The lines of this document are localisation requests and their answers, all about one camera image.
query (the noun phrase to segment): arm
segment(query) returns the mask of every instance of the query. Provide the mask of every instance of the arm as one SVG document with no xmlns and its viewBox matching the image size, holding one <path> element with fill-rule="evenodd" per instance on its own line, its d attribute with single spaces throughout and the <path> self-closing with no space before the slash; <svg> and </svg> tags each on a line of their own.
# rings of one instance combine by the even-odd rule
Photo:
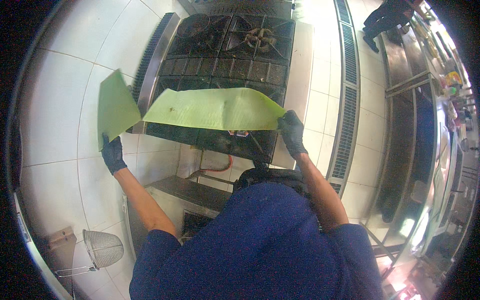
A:
<svg viewBox="0 0 480 300">
<path fill-rule="evenodd" d="M 313 207 L 325 231 L 348 223 L 342 201 L 330 183 L 323 177 L 307 153 L 296 156 L 297 164 L 312 195 Z"/>
<path fill-rule="evenodd" d="M 300 167 L 322 227 L 329 231 L 348 223 L 347 213 L 337 193 L 308 157 L 302 140 L 303 124 L 297 114 L 289 110 L 283 118 L 278 119 L 278 125 L 288 152 Z"/>
<path fill-rule="evenodd" d="M 109 143 L 108 137 L 104 136 L 104 145 L 102 156 L 105 164 L 113 177 L 119 182 L 145 228 L 149 231 L 153 229 L 166 231 L 175 237 L 175 226 L 172 221 L 155 199 L 138 182 L 137 178 L 127 169 L 122 157 L 120 137 L 116 137 Z"/>
</svg>

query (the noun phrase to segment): black pants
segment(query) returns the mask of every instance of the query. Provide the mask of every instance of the black pants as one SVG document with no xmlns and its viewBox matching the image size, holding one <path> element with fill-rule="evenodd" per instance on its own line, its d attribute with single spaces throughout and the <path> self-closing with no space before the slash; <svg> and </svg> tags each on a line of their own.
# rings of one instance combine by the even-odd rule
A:
<svg viewBox="0 0 480 300">
<path fill-rule="evenodd" d="M 387 0 L 378 9 L 373 11 L 363 22 L 365 35 L 374 38 L 381 32 L 397 26 L 406 24 L 409 19 L 403 14 L 410 9 L 410 6 L 403 0 Z"/>
</svg>

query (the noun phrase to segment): cast iron grate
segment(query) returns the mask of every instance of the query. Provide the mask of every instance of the cast iron grate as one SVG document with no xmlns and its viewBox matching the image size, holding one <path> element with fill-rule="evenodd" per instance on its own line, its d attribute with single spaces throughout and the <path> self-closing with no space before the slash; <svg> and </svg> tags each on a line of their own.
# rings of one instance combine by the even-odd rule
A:
<svg viewBox="0 0 480 300">
<path fill-rule="evenodd" d="M 352 26 L 341 24 L 343 54 L 345 56 L 345 81 L 357 85 L 357 53 Z"/>
</svg>

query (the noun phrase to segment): gloved hand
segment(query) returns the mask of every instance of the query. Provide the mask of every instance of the gloved hand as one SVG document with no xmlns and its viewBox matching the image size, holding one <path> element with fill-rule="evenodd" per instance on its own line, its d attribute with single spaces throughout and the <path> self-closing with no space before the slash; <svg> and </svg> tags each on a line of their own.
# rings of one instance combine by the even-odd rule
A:
<svg viewBox="0 0 480 300">
<path fill-rule="evenodd" d="M 307 153 L 303 146 L 303 124 L 294 110 L 289 110 L 282 118 L 278 118 L 278 128 L 282 132 L 283 141 L 290 155 L 296 159 L 300 153 Z"/>
<path fill-rule="evenodd" d="M 112 175 L 120 169 L 126 168 L 127 165 L 123 161 L 123 153 L 121 151 L 120 137 L 117 136 L 110 143 L 108 142 L 108 136 L 103 135 L 103 149 L 102 157 Z"/>
</svg>

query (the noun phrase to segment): stainless steel stove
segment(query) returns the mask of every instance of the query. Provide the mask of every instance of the stainless steel stove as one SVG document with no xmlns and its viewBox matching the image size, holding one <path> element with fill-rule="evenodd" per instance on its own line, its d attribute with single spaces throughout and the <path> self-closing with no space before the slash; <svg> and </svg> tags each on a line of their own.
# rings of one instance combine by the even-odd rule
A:
<svg viewBox="0 0 480 300">
<path fill-rule="evenodd" d="M 162 36 L 141 82 L 138 106 L 142 114 L 166 88 L 183 91 L 248 87 L 287 109 L 297 106 L 300 118 L 305 116 L 313 57 L 311 25 L 265 14 L 195 14 L 184 20 L 176 14 L 166 14 L 159 27 L 162 23 Z M 307 29 L 306 41 L 294 39 L 299 25 L 303 32 Z M 296 53 L 299 49 L 304 49 L 300 55 Z M 301 75 L 292 84 L 289 81 L 292 60 L 301 63 L 299 58 L 307 63 L 302 72 L 296 71 Z M 287 103 L 288 89 L 293 85 L 297 85 L 299 97 Z M 275 160 L 277 148 L 286 150 L 284 145 L 278 145 L 283 141 L 275 131 L 251 131 L 244 136 L 236 132 L 140 122 L 134 126 L 133 133 L 145 133 L 263 163 Z M 294 167 L 293 160 L 284 161 L 287 156 L 280 156 L 282 159 L 276 165 Z"/>
</svg>

